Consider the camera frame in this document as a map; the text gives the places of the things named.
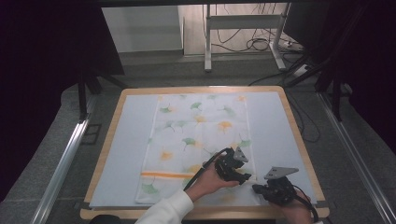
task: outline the metal bracket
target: metal bracket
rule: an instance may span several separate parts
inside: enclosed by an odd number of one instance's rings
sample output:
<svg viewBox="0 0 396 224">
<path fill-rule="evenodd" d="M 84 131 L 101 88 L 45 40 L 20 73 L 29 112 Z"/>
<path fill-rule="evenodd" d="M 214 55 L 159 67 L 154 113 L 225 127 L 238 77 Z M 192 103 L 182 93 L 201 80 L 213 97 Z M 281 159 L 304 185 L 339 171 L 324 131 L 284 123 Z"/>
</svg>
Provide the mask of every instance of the metal bracket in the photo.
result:
<svg viewBox="0 0 396 224">
<path fill-rule="evenodd" d="M 280 177 L 291 175 L 298 172 L 297 168 L 276 167 L 273 166 L 264 179 L 279 179 Z"/>
<path fill-rule="evenodd" d="M 244 152 L 240 147 L 237 147 L 235 153 L 233 154 L 233 159 L 236 161 L 248 162 L 248 158 L 245 156 Z"/>
</svg>

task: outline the white board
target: white board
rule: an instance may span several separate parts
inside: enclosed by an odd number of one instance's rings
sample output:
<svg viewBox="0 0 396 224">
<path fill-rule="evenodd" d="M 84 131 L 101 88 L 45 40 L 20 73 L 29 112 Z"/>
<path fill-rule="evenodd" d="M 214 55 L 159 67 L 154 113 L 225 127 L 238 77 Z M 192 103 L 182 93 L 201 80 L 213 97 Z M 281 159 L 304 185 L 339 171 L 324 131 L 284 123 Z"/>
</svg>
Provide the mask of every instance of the white board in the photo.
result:
<svg viewBox="0 0 396 224">
<path fill-rule="evenodd" d="M 264 176 L 273 166 L 298 168 L 300 171 L 288 175 L 288 179 L 300 187 L 311 198 L 312 203 L 316 203 L 278 93 L 243 94 L 247 97 L 247 116 L 258 184 L 265 184 Z M 144 205 L 135 202 L 135 195 L 157 99 L 156 94 L 127 96 L 104 171 L 92 196 L 91 208 Z"/>
</svg>

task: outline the human arm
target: human arm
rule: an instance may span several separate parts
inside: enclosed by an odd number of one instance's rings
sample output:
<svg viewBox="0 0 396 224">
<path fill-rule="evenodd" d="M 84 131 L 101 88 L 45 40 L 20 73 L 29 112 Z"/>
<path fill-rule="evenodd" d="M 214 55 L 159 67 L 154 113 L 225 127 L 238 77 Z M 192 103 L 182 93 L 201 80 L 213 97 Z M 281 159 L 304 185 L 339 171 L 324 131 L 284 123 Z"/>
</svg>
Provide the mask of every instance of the human arm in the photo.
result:
<svg viewBox="0 0 396 224">
<path fill-rule="evenodd" d="M 212 162 L 197 178 L 195 183 L 186 189 L 178 190 L 169 199 L 162 199 L 137 220 L 139 224 L 180 223 L 194 207 L 193 202 L 225 187 L 238 185 L 237 181 L 224 181 L 219 178 Z"/>
<path fill-rule="evenodd" d="M 297 195 L 305 199 L 304 194 L 296 190 Z M 312 217 L 310 210 L 297 200 L 293 200 L 291 203 L 283 206 L 279 206 L 274 203 L 270 203 L 274 208 L 278 209 L 286 218 L 289 224 L 312 224 Z"/>
</svg>

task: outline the human hand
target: human hand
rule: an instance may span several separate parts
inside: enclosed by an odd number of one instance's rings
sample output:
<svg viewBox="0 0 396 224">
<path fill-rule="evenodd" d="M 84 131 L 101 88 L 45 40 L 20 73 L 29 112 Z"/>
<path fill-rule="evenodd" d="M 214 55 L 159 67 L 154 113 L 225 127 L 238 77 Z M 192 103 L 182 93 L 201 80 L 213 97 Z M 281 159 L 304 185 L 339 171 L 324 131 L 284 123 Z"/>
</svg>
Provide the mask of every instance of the human hand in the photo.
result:
<svg viewBox="0 0 396 224">
<path fill-rule="evenodd" d="M 186 193 L 195 202 L 206 194 L 216 192 L 218 189 L 235 187 L 237 185 L 239 185 L 238 181 L 222 180 L 216 172 L 215 163 L 211 162 L 195 183 L 189 189 L 186 189 Z"/>
<path fill-rule="evenodd" d="M 303 193 L 299 190 L 296 190 L 297 195 L 301 198 L 305 199 Z M 312 224 L 311 212 L 309 209 L 300 203 L 297 200 L 293 200 L 291 203 L 287 205 L 279 206 L 274 203 L 270 203 L 274 208 L 280 210 L 280 212 L 285 216 L 286 220 L 289 224 Z"/>
</svg>

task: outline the wooden frame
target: wooden frame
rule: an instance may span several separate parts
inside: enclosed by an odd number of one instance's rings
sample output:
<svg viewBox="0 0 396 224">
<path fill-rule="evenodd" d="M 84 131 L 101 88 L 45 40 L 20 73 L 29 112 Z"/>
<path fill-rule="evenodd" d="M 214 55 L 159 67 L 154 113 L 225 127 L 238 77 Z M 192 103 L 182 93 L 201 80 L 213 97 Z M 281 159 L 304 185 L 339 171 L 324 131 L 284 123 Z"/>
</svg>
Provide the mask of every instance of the wooden frame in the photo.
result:
<svg viewBox="0 0 396 224">
<path fill-rule="evenodd" d="M 120 115 L 127 95 L 142 94 L 174 94 L 174 93 L 233 93 L 233 92 L 266 92 L 276 91 L 285 109 L 291 130 L 295 141 L 302 156 L 305 169 L 311 180 L 312 187 L 318 202 L 325 202 L 323 192 L 320 188 L 318 178 L 312 166 L 311 160 L 306 151 L 303 138 L 300 135 L 297 123 L 291 112 L 286 94 L 281 87 L 278 86 L 255 86 L 255 87 L 177 87 L 177 88 L 147 88 L 147 89 L 128 89 L 121 93 L 119 102 L 111 120 L 110 127 L 107 132 L 102 152 L 99 156 L 96 168 L 94 170 L 91 184 L 87 190 L 84 203 L 89 203 L 92 199 L 93 192 L 99 182 L 100 176 L 105 167 L 106 158 L 109 153 L 111 143 L 120 120 Z M 327 217 L 330 213 L 329 207 L 317 207 L 319 217 Z M 146 212 L 146 209 L 124 209 L 124 210 L 91 210 L 83 208 L 80 210 L 80 216 L 84 219 L 92 219 L 98 215 L 107 214 L 114 215 L 124 219 L 138 219 Z M 249 206 L 249 207 L 217 207 L 210 209 L 199 207 L 189 212 L 185 219 L 275 219 L 281 218 L 282 215 L 273 207 L 268 205 Z"/>
</svg>

